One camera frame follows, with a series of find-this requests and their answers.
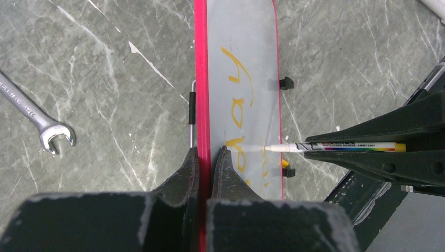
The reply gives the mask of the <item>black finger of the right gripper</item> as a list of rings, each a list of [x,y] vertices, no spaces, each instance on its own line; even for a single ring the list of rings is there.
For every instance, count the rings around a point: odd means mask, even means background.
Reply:
[[[402,142],[444,129],[444,91],[435,92],[392,112],[306,142]]]
[[[308,152],[306,159],[333,163],[381,182],[444,186],[444,151]]]

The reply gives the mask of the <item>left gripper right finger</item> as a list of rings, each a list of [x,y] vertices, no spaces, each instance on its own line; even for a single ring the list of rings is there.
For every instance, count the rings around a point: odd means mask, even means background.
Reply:
[[[359,251],[342,207],[263,200],[236,173],[225,146],[213,177],[206,203],[207,251]]]

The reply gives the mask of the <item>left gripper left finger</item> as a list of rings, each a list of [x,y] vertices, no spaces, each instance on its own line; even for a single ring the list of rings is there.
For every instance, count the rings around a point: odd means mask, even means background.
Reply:
[[[150,192],[45,193],[26,199],[1,251],[199,251],[199,159]]]

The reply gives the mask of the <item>white marker pen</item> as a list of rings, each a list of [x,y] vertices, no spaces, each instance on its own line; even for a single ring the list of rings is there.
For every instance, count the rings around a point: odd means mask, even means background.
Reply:
[[[396,142],[331,142],[331,143],[289,143],[274,144],[264,147],[265,151],[304,153],[315,151],[377,151],[406,152],[406,145]]]

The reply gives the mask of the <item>yellow marker cap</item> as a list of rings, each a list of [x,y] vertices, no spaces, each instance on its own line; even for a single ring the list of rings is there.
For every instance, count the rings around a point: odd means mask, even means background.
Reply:
[[[289,166],[289,162],[285,159],[282,159],[282,168],[286,169]]]

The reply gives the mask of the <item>red-framed whiteboard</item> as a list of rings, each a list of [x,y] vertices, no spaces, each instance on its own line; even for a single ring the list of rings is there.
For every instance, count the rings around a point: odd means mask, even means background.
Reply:
[[[281,89],[275,1],[195,1],[199,251],[206,203],[226,146],[235,174],[261,198],[282,200]]]

